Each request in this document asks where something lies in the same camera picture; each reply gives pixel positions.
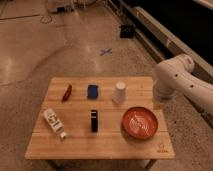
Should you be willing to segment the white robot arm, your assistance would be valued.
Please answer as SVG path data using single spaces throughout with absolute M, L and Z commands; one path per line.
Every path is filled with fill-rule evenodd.
M 153 96 L 159 100 L 169 100 L 179 91 L 208 113 L 213 114 L 213 84 L 192 75 L 195 63 L 186 54 L 164 60 L 154 67 L 156 80 Z

